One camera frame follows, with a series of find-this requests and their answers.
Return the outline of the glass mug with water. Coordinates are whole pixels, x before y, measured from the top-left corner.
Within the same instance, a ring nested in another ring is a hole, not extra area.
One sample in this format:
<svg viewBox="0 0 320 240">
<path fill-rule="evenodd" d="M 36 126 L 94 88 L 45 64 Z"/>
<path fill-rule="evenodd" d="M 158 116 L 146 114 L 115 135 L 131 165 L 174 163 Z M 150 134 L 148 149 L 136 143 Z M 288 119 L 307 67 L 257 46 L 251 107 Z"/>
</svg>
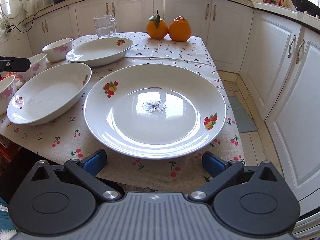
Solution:
<svg viewBox="0 0 320 240">
<path fill-rule="evenodd" d="M 114 37 L 117 34 L 117 22 L 114 15 L 95 16 L 94 24 L 98 38 Z"/>
</svg>

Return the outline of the black wok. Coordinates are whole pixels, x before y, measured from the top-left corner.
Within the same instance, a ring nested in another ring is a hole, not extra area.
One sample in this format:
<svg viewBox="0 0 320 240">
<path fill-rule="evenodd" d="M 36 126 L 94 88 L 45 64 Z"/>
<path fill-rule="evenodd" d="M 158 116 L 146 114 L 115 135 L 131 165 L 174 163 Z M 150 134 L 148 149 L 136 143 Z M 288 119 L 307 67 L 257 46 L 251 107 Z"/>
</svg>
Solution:
<svg viewBox="0 0 320 240">
<path fill-rule="evenodd" d="M 291 0 L 297 11 L 307 12 L 311 16 L 319 16 L 320 8 L 308 0 Z"/>
</svg>

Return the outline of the orange with leaf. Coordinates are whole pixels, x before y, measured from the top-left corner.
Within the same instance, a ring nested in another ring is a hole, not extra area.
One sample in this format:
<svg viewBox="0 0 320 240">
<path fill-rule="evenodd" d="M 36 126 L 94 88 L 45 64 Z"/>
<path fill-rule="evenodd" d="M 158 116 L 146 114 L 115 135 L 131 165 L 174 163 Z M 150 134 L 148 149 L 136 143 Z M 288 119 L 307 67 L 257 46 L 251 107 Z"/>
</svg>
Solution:
<svg viewBox="0 0 320 240">
<path fill-rule="evenodd" d="M 149 18 L 148 25 L 146 26 L 148 36 L 154 40 L 161 40 L 165 38 L 168 33 L 168 26 L 166 22 L 161 19 L 159 13 L 156 16 Z"/>
</svg>

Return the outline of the large round fruit plate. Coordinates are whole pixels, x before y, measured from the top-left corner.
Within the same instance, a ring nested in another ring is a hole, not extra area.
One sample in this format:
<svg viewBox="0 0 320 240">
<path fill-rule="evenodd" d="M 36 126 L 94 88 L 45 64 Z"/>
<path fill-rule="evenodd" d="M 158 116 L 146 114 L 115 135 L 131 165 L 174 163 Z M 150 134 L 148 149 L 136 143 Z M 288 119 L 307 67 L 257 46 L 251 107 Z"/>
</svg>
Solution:
<svg viewBox="0 0 320 240">
<path fill-rule="evenodd" d="M 222 131 L 226 102 L 202 75 L 178 66 L 141 64 L 98 81 L 84 104 L 85 122 L 108 148 L 142 159 L 196 152 Z"/>
</svg>

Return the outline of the white floral bowl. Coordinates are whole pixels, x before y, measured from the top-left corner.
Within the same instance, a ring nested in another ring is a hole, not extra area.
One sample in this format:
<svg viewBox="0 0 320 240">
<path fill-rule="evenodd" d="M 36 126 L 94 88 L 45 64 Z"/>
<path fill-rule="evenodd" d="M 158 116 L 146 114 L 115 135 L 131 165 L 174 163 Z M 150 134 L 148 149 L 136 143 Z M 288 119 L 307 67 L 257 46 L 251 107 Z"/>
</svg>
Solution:
<svg viewBox="0 0 320 240">
<path fill-rule="evenodd" d="M 16 93 L 15 76 L 7 76 L 0 81 L 0 115 L 7 111 L 11 98 Z"/>
<path fill-rule="evenodd" d="M 41 72 L 45 71 L 47 69 L 46 56 L 46 53 L 40 53 L 30 57 L 29 70 L 27 72 L 15 72 L 20 81 L 26 83 L 27 81 L 35 77 L 37 74 L 40 74 Z"/>
<path fill-rule="evenodd" d="M 56 63 L 64 60 L 72 48 L 73 38 L 64 38 L 46 45 L 42 48 L 42 52 L 47 54 L 49 62 Z"/>
</svg>

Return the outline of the cherry print tablecloth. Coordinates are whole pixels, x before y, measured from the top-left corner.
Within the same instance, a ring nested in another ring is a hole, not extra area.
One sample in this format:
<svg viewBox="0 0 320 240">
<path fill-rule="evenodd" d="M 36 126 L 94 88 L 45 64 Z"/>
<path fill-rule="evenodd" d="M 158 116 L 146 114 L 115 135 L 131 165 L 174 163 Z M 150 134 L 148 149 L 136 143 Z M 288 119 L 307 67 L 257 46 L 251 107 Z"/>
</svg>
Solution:
<svg viewBox="0 0 320 240">
<path fill-rule="evenodd" d="M 86 90 L 100 79 L 124 67 L 137 64 L 172 64 L 205 77 L 227 98 L 228 89 L 219 76 L 204 42 L 191 37 L 174 42 L 166 37 L 150 39 L 145 33 L 124 33 L 120 37 L 134 42 L 126 56 L 117 62 L 94 68 Z M 83 105 L 86 92 L 77 103 L 57 119 L 41 126 L 18 126 L 1 116 L 1 138 L 12 158 L 1 174 L 1 197 L 9 200 L 33 165 L 41 159 L 62 164 L 68 159 L 82 159 L 102 148 L 85 124 Z M 231 105 L 227 106 L 226 124 L 221 133 L 204 149 L 181 158 L 143 160 L 107 150 L 107 165 L 99 178 L 114 181 L 127 190 L 158 190 L 190 193 L 211 180 L 202 167 L 202 155 L 209 151 L 223 160 L 244 162 L 244 152 Z"/>
</svg>

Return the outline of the bumpy orange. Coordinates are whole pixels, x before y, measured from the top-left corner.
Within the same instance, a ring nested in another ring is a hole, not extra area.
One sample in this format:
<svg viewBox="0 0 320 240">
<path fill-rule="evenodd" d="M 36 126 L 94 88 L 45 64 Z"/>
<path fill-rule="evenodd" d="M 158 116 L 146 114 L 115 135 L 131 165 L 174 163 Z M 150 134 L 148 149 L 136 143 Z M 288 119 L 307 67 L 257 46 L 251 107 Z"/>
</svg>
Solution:
<svg viewBox="0 0 320 240">
<path fill-rule="evenodd" d="M 182 16 L 175 18 L 168 27 L 168 34 L 173 41 L 187 41 L 191 37 L 191 27 L 188 20 Z"/>
</svg>

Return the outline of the grey floor mat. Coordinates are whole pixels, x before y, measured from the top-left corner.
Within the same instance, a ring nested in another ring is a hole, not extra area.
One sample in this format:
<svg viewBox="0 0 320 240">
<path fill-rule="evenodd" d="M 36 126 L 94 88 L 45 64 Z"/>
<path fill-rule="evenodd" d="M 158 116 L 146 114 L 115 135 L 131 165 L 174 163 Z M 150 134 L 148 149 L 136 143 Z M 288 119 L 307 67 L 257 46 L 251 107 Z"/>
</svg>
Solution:
<svg viewBox="0 0 320 240">
<path fill-rule="evenodd" d="M 229 96 L 229 103 L 233 110 L 235 117 L 235 122 L 238 127 L 239 133 L 248 133 L 257 131 L 257 127 L 254 123 L 254 120 L 249 116 L 247 111 L 244 109 L 243 105 L 240 103 L 237 97 Z"/>
</svg>

